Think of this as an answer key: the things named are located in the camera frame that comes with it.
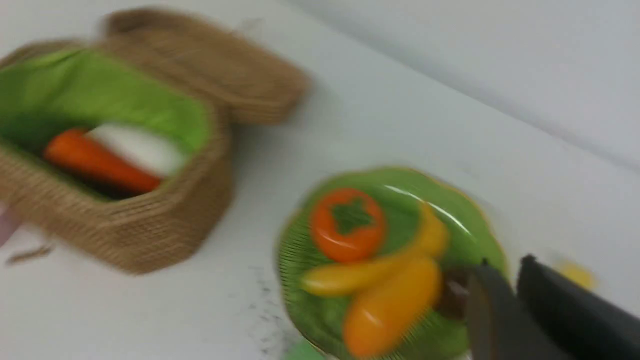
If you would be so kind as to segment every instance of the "woven basket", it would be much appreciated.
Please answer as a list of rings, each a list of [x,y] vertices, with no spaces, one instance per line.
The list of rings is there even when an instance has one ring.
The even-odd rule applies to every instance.
[[[186,15],[133,10],[112,15],[107,24],[106,39],[92,48],[201,100],[210,109],[215,137],[165,186],[111,202],[95,200],[0,149],[0,200],[23,220],[93,257],[143,274],[194,254],[229,205],[228,121],[283,120],[307,78],[258,47]],[[1,60],[0,67],[84,46],[75,40],[35,43]],[[234,72],[243,76],[227,76]]]

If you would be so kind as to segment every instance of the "orange carrot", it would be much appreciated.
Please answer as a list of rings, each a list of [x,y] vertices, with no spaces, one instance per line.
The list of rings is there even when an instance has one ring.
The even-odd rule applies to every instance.
[[[82,129],[69,129],[59,134],[47,145],[44,158],[71,172],[134,193],[147,193],[160,185],[160,178],[134,167],[85,137],[85,133]]]

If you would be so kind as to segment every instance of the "white table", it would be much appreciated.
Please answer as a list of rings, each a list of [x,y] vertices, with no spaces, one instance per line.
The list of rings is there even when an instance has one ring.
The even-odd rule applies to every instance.
[[[30,10],[34,3],[40,13]],[[98,16],[132,3],[143,2],[14,4],[13,15],[0,12],[0,51],[90,33]],[[0,269],[3,359],[280,359],[297,338],[273,270],[286,216],[323,178],[388,164],[431,172],[477,199],[513,266],[526,252],[570,256],[596,273],[602,295],[640,314],[640,288],[627,286],[640,250],[637,176],[274,0],[180,6],[229,26],[261,18],[254,38],[314,77],[308,101],[286,125],[239,129],[235,202],[193,259],[128,277],[58,247],[45,259]],[[24,31],[10,31],[17,26]],[[37,236],[21,230],[0,259]]]

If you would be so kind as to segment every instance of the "white vegetable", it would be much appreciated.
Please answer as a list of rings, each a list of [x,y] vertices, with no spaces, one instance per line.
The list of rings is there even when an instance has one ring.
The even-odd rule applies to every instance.
[[[107,123],[87,136],[131,165],[158,177],[173,175],[186,161],[186,156],[171,141],[142,128]]]

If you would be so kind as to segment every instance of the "orange persimmon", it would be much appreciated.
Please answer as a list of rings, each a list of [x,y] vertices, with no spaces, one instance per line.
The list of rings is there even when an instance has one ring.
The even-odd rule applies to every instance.
[[[387,228],[376,201],[352,188],[334,190],[322,198],[310,222],[315,245],[328,258],[341,263],[373,256]]]

